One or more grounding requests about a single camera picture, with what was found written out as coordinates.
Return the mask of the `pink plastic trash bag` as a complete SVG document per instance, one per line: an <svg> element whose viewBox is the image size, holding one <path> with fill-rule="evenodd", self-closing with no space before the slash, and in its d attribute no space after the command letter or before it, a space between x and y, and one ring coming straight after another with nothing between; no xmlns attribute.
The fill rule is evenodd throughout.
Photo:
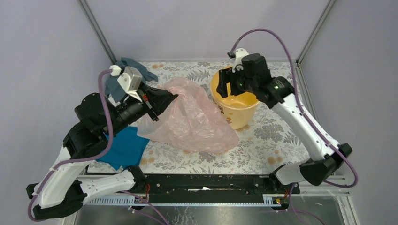
<svg viewBox="0 0 398 225"><path fill-rule="evenodd" d="M137 122L137 135L190 152L222 154L239 142L235 130L221 115L203 87L185 77L164 84L177 98L153 121L148 115Z"/></svg>

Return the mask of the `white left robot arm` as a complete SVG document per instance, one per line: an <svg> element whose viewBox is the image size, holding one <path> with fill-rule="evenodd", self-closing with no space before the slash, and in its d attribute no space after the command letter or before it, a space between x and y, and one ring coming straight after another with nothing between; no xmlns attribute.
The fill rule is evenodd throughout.
<svg viewBox="0 0 398 225"><path fill-rule="evenodd" d="M78 175L110 150L118 132L146 114L158 120L175 99L175 94L145 84L140 84L138 98L127 97L118 106L113 106L102 91L87 95L75 108L79 122L63 139L53 166L41 182L26 188L29 218L35 222L63 218L93 199L114 192L143 191L146 178L135 165L97 180L82 181Z"/></svg>

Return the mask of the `yellow trash bin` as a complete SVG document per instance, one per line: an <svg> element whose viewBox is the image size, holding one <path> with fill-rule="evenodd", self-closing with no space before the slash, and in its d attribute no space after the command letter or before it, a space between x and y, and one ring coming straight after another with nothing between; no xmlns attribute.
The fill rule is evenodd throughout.
<svg viewBox="0 0 398 225"><path fill-rule="evenodd" d="M210 82L213 101L233 129L243 128L252 120L260 101L252 93L243 93L238 96L228 95L226 98L222 98L216 91L218 82L219 73L216 72Z"/></svg>

